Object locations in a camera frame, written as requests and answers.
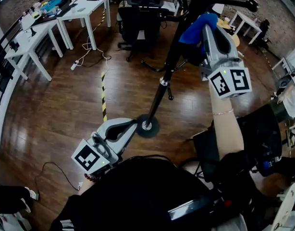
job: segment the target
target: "white desk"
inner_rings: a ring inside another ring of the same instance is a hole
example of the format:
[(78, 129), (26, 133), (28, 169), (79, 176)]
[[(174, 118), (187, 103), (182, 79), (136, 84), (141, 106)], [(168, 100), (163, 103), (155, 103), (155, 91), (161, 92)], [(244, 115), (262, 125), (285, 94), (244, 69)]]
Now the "white desk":
[[(47, 22), (38, 26), (34, 26), (33, 30), (36, 32), (36, 34), (31, 37), (29, 39), (29, 42), (23, 46), (21, 45), (17, 51), (14, 50), (9, 50), (7, 52), (7, 54), (5, 55), (5, 59), (8, 59), (8, 61), (10, 62), (10, 64), (21, 74), (21, 76), (24, 79), (28, 79), (27, 75), (17, 66), (17, 64), (15, 63), (15, 61), (12, 59), (15, 56), (21, 56), (21, 55), (26, 55), (28, 54), (32, 60), (34, 61), (34, 63), (36, 64), (36, 66), (40, 69), (40, 71), (42, 72), (42, 74), (46, 77), (46, 79), (48, 81), (51, 81), (51, 77), (48, 74), (48, 72), (46, 71), (46, 69), (44, 68), (44, 66), (42, 65), (42, 63), (39, 61), (38, 56), (35, 52), (36, 47), (38, 46), (38, 44), (42, 41), (42, 39), (49, 34), (49, 37), (57, 51), (57, 53), (59, 54), (60, 57), (63, 57), (62, 51), (53, 35), (52, 32), (52, 28), (57, 24), (58, 21), (51, 21), (51, 22)], [(20, 37), (21, 34), (24, 34), (25, 32), (21, 31), (16, 37)]]
[(107, 20), (107, 27), (111, 27), (111, 20), (110, 20), (110, 8), (109, 8), (109, 0), (98, 0), (98, 1), (87, 1), (87, 0), (77, 0), (75, 2), (77, 5), (74, 7), (75, 11), (70, 10), (64, 16), (58, 17), (58, 21), (60, 23), (61, 29), (65, 36), (65, 39), (69, 45), (69, 48), (72, 50), (73, 44), (71, 42), (70, 36), (65, 27), (65, 20), (73, 20), (73, 19), (80, 19), (81, 26), (85, 27), (88, 30), (88, 34), (90, 37), (90, 41), (92, 44), (92, 49), (96, 50), (96, 43), (93, 35), (93, 29), (90, 21), (90, 15), (103, 3), (106, 5), (106, 20)]
[(262, 30), (256, 25), (256, 23), (253, 20), (251, 20), (249, 17), (247, 17), (246, 15), (244, 15), (243, 13), (241, 13), (239, 11), (237, 11), (236, 14), (234, 15), (233, 19), (231, 20), (231, 22), (229, 24), (230, 26), (233, 24), (233, 22), (235, 21), (235, 19), (237, 18), (238, 15), (240, 16), (240, 18), (242, 18), (242, 22), (239, 25), (239, 27), (236, 29), (235, 34), (237, 34), (239, 32), (239, 30), (242, 28), (242, 26), (246, 22), (249, 25), (249, 28), (244, 33), (244, 36), (246, 36), (246, 34), (249, 32), (249, 30), (252, 27), (257, 31), (256, 35), (249, 42), (249, 44), (252, 44), (254, 42), (254, 40), (258, 37), (258, 35), (262, 32)]

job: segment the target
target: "human arm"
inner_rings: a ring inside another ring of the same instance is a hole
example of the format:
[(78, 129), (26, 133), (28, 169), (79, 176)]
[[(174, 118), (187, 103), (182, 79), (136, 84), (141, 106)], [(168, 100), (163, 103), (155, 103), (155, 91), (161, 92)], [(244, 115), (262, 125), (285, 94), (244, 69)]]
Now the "human arm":
[(244, 149), (244, 140), (229, 98), (220, 99), (215, 93), (211, 83), (209, 83), (211, 107), (216, 131), (219, 159), (221, 160), (229, 153), (235, 153)]

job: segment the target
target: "metal stand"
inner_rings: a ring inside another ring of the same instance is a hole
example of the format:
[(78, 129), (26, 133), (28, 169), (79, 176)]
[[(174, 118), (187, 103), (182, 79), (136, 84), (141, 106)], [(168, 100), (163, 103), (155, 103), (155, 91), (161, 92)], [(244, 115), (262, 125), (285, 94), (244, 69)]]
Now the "metal stand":
[(167, 60), (165, 66), (159, 70), (166, 71), (164, 76), (160, 79), (160, 84), (158, 86), (153, 104), (150, 108), (148, 115), (141, 115), (138, 121), (138, 135), (144, 138), (151, 138), (157, 135), (159, 132), (159, 124), (155, 122), (154, 115), (158, 109), (158, 106), (165, 94), (168, 86), (170, 86), (170, 80), (173, 72), (177, 68), (176, 65), (181, 56), (181, 51), (178, 45), (178, 40), (180, 39), (182, 33), (189, 28), (189, 26), (199, 17), (199, 15), (203, 14), (209, 5), (209, 0), (191, 0), (188, 7), (188, 15), (185, 20), (181, 21), (176, 29), (173, 41), (170, 46), (170, 50), (167, 56)]
[(253, 12), (258, 10), (258, 4), (254, 0), (191, 0), (189, 6), (187, 5), (187, 0), (183, 0), (184, 14), (178, 17), (167, 16), (165, 18), (167, 21), (180, 21), (180, 23), (176, 29), (164, 67), (162, 69), (155, 69), (152, 66), (148, 65), (145, 61), (141, 62), (143, 65), (147, 66), (155, 72), (166, 72), (164, 76), (160, 79), (160, 84), (158, 86), (149, 114), (141, 115), (137, 119), (137, 132), (140, 136), (151, 138), (157, 135), (160, 126), (157, 120), (154, 118), (154, 115), (167, 89), (169, 91), (169, 99), (173, 100), (173, 96), (170, 90), (170, 80), (172, 74), (186, 62), (185, 60), (181, 65), (176, 66), (181, 56), (180, 44), (178, 44), (178, 40), (196, 19), (201, 14), (203, 14), (210, 5), (215, 3), (246, 7)]

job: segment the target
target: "white cable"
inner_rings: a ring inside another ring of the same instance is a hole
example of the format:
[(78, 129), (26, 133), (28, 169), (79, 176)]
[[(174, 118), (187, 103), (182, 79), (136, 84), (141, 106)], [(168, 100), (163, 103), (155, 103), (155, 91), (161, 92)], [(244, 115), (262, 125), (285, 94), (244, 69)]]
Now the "white cable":
[[(96, 30), (96, 28), (98, 28), (98, 27), (100, 26), (100, 24), (98, 24), (98, 25), (93, 29), (92, 32), (94, 32), (94, 31)], [(78, 61), (80, 61), (80, 60), (82, 59), (82, 63), (81, 63), (81, 64), (77, 64), (77, 65), (76, 65), (77, 67), (80, 67), (80, 66), (82, 66), (82, 65), (84, 64), (85, 56), (88, 55), (89, 52), (92, 50), (92, 43), (91, 43), (91, 42), (89, 43), (89, 39), (90, 39), (90, 36), (88, 36), (88, 38), (87, 38), (87, 40), (86, 40), (86, 43), (82, 45), (82, 47), (87, 51), (87, 53), (78, 59)], [(107, 71), (109, 70), (109, 68), (108, 68), (108, 64), (107, 64), (108, 58), (104, 56), (104, 52), (103, 52), (103, 51), (101, 51), (101, 50), (100, 50), (99, 48), (97, 48), (97, 47), (96, 47), (96, 49), (97, 49), (98, 51), (102, 52), (102, 57), (106, 60), (106, 67), (107, 67), (107, 70), (106, 70), (106, 72), (105, 72), (105, 74), (106, 74)]]

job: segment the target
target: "power strip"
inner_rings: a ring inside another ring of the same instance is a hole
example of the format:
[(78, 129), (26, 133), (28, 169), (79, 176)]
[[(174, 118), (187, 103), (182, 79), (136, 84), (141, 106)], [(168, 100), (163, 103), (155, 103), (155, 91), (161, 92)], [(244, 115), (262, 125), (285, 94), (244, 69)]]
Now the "power strip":
[(76, 60), (76, 61), (74, 62), (74, 64), (72, 65), (71, 70), (73, 71), (73, 70), (78, 66), (78, 64), (79, 64), (79, 61)]

